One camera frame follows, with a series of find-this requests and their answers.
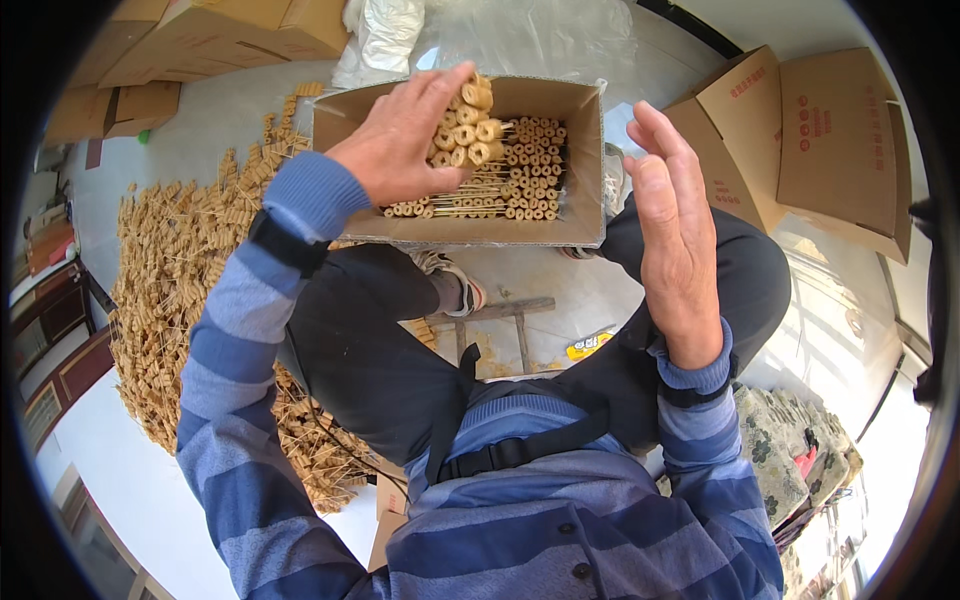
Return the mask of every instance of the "plastic bag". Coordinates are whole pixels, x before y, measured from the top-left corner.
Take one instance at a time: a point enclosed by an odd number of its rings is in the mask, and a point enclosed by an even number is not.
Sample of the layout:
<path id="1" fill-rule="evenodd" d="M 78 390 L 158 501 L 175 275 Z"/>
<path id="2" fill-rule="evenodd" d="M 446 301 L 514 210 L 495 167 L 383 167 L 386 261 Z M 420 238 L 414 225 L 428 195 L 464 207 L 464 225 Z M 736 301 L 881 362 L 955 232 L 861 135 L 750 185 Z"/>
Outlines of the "plastic bag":
<path id="1" fill-rule="evenodd" d="M 433 64 L 476 62 L 485 74 L 621 83 L 636 71 L 633 18 L 622 0 L 429 0 L 422 44 Z"/>
<path id="2" fill-rule="evenodd" d="M 353 88 L 410 74 L 425 0 L 350 0 L 344 25 L 354 32 L 333 69 L 334 87 Z"/>

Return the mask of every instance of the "black chest harness strap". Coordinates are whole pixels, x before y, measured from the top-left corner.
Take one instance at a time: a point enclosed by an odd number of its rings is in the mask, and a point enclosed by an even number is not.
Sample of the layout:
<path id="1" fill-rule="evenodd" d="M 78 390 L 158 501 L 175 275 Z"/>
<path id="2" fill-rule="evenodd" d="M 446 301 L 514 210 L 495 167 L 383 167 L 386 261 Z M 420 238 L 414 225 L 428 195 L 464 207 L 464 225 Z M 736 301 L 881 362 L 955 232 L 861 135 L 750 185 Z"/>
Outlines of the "black chest harness strap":
<path id="1" fill-rule="evenodd" d="M 577 394 L 576 404 L 588 415 L 569 425 L 534 434 L 526 439 L 508 438 L 479 450 L 462 454 L 444 464 L 444 459 L 460 430 L 467 412 L 469 393 L 476 381 L 476 361 L 480 349 L 471 344 L 460 359 L 463 377 L 462 392 L 437 410 L 430 436 L 430 457 L 427 459 L 426 480 L 433 486 L 449 479 L 472 477 L 479 473 L 502 468 L 513 468 L 551 454 L 559 454 L 583 447 L 602 437 L 610 428 L 610 408 L 605 399 L 586 398 L 586 391 Z"/>

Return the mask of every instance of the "dark pants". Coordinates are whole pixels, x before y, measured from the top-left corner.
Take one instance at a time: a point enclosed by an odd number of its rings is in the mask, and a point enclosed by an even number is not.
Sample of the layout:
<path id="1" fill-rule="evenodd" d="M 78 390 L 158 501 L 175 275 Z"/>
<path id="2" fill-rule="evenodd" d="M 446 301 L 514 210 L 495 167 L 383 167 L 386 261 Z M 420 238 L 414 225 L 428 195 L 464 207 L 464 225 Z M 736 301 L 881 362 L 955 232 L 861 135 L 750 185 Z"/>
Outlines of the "dark pants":
<path id="1" fill-rule="evenodd" d="M 720 312 L 733 332 L 733 352 L 745 366 L 780 324 L 790 301 L 783 252 L 769 237 L 725 212 L 717 229 Z M 633 194 L 607 229 L 601 252 L 639 283 L 643 236 Z M 279 360 L 347 430 L 392 463 L 403 465 L 429 445 L 432 418 L 463 393 L 461 375 L 397 324 L 436 312 L 433 284 L 403 252 L 366 244 L 331 252 L 306 286 Z M 601 394 L 611 407 L 611 433 L 634 451 L 658 442 L 657 372 L 643 350 L 651 328 L 644 302 L 602 348 L 553 379 L 477 383 L 478 398 L 516 393 L 571 397 Z"/>

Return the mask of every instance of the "hand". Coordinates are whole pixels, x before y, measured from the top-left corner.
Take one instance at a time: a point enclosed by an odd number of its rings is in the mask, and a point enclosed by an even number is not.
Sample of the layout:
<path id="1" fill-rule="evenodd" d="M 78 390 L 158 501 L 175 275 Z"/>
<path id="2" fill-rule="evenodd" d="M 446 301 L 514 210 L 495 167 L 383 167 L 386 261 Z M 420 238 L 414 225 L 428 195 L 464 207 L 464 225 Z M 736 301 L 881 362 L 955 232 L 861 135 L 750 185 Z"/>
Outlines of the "hand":
<path id="1" fill-rule="evenodd" d="M 624 159 L 643 229 L 640 277 L 650 316 L 666 338 L 670 362 L 701 369 L 723 349 L 717 298 L 716 228 L 700 160 L 670 120 L 646 102 L 634 105 L 627 134 L 650 153 Z"/>
<path id="2" fill-rule="evenodd" d="M 426 153 L 446 106 L 473 68 L 462 62 L 448 71 L 414 74 L 377 98 L 363 125 L 326 156 L 347 167 L 376 206 L 456 190 L 470 171 L 434 169 Z"/>

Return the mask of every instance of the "striped sweater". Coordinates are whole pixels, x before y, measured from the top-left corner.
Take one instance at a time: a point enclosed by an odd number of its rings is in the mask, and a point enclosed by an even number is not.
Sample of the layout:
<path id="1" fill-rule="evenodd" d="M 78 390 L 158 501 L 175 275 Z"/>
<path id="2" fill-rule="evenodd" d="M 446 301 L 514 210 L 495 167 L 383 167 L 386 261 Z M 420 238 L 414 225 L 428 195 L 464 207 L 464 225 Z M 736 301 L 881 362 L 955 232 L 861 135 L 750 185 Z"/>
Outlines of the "striped sweater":
<path id="1" fill-rule="evenodd" d="M 338 163 L 302 153 L 264 202 L 308 241 L 335 238 L 369 205 Z M 609 434 L 528 465 L 427 487 L 406 466 L 410 520 L 368 573 L 317 517 L 278 443 L 273 362 L 303 282 L 250 243 L 230 257 L 191 332 L 177 460 L 240 598 L 775 598 L 777 549 L 751 466 L 739 457 L 732 393 L 682 409 L 659 398 L 672 497 Z M 725 385 L 731 348 L 700 372 L 658 355 L 674 388 Z M 450 456 L 580 419 L 547 396 L 468 411 Z"/>

